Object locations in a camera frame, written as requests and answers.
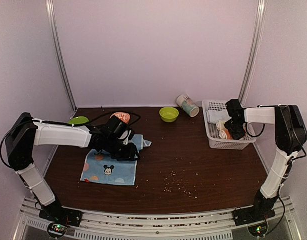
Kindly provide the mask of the orange bunny towel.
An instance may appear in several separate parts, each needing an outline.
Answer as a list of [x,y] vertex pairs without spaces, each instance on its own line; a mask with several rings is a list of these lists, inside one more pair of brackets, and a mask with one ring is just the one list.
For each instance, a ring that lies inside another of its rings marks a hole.
[[233,137],[226,128],[222,128],[219,130],[219,137],[222,140],[233,140]]

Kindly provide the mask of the white perforated plastic basket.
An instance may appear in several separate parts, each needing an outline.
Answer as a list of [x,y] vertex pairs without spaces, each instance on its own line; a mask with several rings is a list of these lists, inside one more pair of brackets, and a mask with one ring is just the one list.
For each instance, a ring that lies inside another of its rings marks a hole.
[[203,100],[202,101],[202,110],[204,117],[204,124],[206,135],[208,138],[209,146],[212,149],[221,149],[221,150],[244,150],[249,144],[254,144],[256,138],[250,137],[246,134],[240,140],[233,139],[221,139],[219,136],[219,131],[215,124],[208,123],[207,120],[207,111],[226,111],[226,101],[223,100]]

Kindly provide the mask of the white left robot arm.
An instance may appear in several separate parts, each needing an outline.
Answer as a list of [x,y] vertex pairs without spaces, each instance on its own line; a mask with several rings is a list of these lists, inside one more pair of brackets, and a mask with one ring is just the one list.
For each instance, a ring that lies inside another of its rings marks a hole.
[[106,123],[65,123],[42,120],[22,113],[0,142],[0,160],[13,170],[27,185],[38,202],[46,207],[46,214],[54,222],[61,222],[65,210],[57,205],[57,197],[45,180],[35,157],[38,149],[52,150],[58,147],[73,147],[107,152],[118,161],[135,161],[140,158],[132,139],[132,127],[117,116]]

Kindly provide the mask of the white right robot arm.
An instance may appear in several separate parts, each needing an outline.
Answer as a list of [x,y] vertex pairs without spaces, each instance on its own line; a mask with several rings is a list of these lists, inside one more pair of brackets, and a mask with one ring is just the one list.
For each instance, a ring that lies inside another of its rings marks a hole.
[[258,138],[261,134],[251,135],[248,124],[275,126],[276,154],[267,179],[255,197],[254,206],[250,209],[250,217],[260,221],[269,213],[280,196],[280,189],[288,179],[293,162],[305,153],[307,129],[301,111],[297,105],[274,105],[258,107],[242,107],[238,99],[229,100],[226,109],[230,120],[224,126],[234,140],[245,135]]

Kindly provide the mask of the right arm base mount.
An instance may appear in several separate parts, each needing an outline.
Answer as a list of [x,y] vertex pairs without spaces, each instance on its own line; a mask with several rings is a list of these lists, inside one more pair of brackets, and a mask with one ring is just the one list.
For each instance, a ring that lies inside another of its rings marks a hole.
[[237,208],[233,211],[235,225],[248,225],[275,217],[274,206],[278,199],[278,196],[265,198],[259,191],[254,198],[253,206]]

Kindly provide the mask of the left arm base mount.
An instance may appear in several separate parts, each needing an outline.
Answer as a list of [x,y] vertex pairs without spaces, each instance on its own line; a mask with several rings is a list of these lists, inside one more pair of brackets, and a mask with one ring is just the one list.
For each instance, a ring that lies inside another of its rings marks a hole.
[[60,201],[56,200],[48,206],[42,205],[39,217],[50,222],[64,226],[79,227],[83,218],[83,212],[62,207]]

